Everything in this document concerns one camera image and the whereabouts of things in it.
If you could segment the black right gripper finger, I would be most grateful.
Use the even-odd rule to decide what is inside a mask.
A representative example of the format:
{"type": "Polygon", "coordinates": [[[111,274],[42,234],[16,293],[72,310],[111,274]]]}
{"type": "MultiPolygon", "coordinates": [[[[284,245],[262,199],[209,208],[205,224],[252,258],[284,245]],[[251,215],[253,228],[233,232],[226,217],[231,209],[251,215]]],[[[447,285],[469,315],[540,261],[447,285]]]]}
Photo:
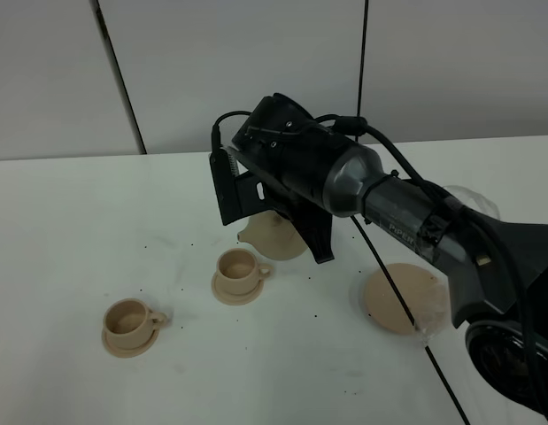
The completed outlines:
{"type": "Polygon", "coordinates": [[[295,227],[317,264],[323,264],[335,258],[331,243],[331,220],[321,223],[302,222],[296,224],[295,227]]]}

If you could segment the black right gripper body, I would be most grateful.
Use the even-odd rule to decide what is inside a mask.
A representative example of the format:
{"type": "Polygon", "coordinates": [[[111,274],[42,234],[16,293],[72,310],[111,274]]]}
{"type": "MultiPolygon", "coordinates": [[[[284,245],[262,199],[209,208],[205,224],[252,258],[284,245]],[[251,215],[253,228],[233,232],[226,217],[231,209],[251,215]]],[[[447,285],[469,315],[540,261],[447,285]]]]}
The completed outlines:
{"type": "Polygon", "coordinates": [[[264,198],[255,213],[275,211],[297,229],[332,229],[332,215],[323,204],[328,172],[291,172],[279,178],[256,172],[255,176],[264,190],[264,198]]]}

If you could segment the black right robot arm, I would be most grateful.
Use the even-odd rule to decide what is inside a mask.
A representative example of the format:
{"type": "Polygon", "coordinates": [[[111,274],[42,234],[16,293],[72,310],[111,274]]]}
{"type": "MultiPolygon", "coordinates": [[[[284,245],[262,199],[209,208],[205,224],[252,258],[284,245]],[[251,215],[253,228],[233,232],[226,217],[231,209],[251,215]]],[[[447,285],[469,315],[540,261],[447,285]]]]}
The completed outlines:
{"type": "Polygon", "coordinates": [[[230,146],[213,134],[212,152],[224,224],[276,211],[324,263],[333,218],[359,215],[441,271],[479,374],[548,421],[548,225],[477,212],[365,119],[316,118],[278,93],[246,113],[230,146]]]}

